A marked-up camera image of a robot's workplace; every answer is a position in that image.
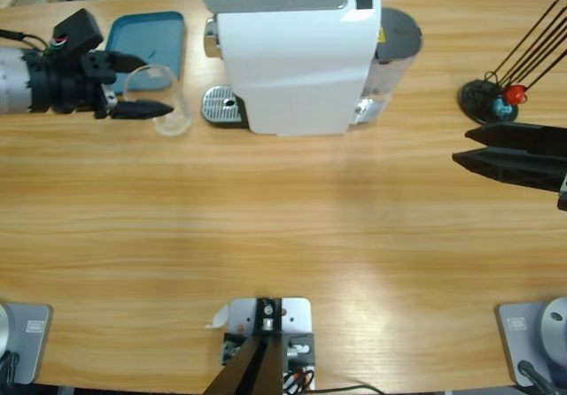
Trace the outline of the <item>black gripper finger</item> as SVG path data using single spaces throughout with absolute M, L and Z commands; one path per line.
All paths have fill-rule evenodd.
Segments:
M 497 122 L 471 129 L 465 136 L 487 147 L 527 152 L 566 152 L 565 128 Z
M 119 101 L 110 111 L 116 120 L 148 120 L 171 113 L 174 108 L 153 100 Z
M 537 190 L 560 191 L 566 176 L 565 158 L 516 149 L 485 147 L 454 153 L 452 159 L 474 174 Z
M 128 74 L 137 68 L 146 66 L 147 63 L 136 55 L 120 53 L 117 51 L 106 52 L 110 67 L 115 73 Z

